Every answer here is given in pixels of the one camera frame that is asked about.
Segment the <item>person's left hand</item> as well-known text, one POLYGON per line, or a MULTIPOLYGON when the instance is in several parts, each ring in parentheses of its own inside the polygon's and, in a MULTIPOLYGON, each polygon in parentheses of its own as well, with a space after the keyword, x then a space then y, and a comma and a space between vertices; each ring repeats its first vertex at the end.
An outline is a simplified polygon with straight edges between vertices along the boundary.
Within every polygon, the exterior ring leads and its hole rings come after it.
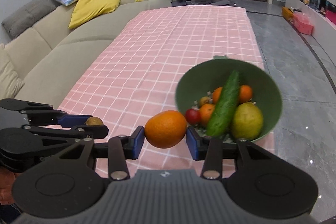
POLYGON ((0 169, 0 202, 1 202, 1 205, 11 205, 14 203, 11 190, 18 176, 19 176, 18 173, 12 173, 11 171, 1 167, 0 169))

